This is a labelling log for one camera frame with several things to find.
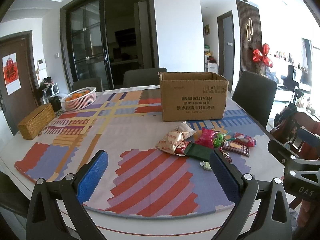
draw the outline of balloon bouquet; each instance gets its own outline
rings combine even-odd
[[[266,66],[273,67],[272,60],[267,57],[269,50],[269,45],[265,43],[262,46],[262,53],[258,49],[253,51],[253,61],[257,64],[257,73],[260,75],[265,74]]]

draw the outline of glass door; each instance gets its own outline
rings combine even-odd
[[[71,11],[73,63],[78,80],[101,77],[103,89],[113,89],[100,29],[100,0]]]

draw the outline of dining table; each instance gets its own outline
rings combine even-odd
[[[211,239],[235,204],[228,200],[214,172],[200,161],[170,155],[155,145],[179,122],[163,122],[159,86],[131,87],[96,93],[94,103],[54,118],[33,140],[18,132],[0,152],[0,165],[20,191],[31,198],[38,178],[61,180],[75,174],[99,151],[108,166],[85,210],[108,239]],[[194,129],[235,132],[256,139],[250,156],[230,152],[241,173],[257,180],[283,178],[284,166],[268,152],[272,136],[230,94],[222,119],[187,121]],[[287,194],[290,202],[294,197]],[[75,229],[61,200],[66,226]],[[256,200],[242,232],[250,229]]]

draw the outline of red poster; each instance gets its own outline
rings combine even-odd
[[[3,75],[8,95],[21,88],[16,54],[10,54],[2,58]]]

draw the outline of door handle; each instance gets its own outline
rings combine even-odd
[[[108,63],[108,55],[106,50],[104,51],[104,61]]]
[[[3,98],[2,98],[2,94],[0,93],[0,110],[1,110],[1,109],[2,109],[2,111],[5,113],[6,108],[5,108],[5,105],[4,105]]]

